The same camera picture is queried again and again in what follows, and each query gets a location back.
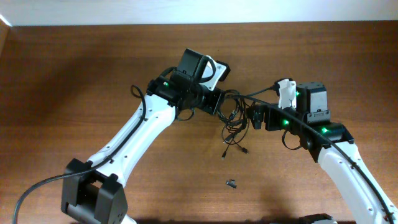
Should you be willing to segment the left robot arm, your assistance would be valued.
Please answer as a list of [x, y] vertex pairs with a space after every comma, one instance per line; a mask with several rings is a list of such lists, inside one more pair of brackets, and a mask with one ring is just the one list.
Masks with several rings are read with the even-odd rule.
[[221, 101], [216, 85], [229, 72], [228, 64], [186, 49], [176, 67], [166, 68], [138, 94], [138, 109], [107, 145], [86, 162], [69, 162], [61, 211], [78, 223], [134, 223], [124, 192], [133, 168], [182, 111], [215, 114]]

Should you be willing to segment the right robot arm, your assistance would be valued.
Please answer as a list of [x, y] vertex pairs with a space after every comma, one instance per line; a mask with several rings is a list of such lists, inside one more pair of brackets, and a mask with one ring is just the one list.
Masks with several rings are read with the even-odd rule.
[[279, 101], [247, 109], [254, 129], [298, 136], [300, 147], [328, 174], [356, 223], [397, 223], [397, 207], [366, 167], [354, 137], [331, 121], [327, 90], [320, 82], [284, 79], [272, 86]]

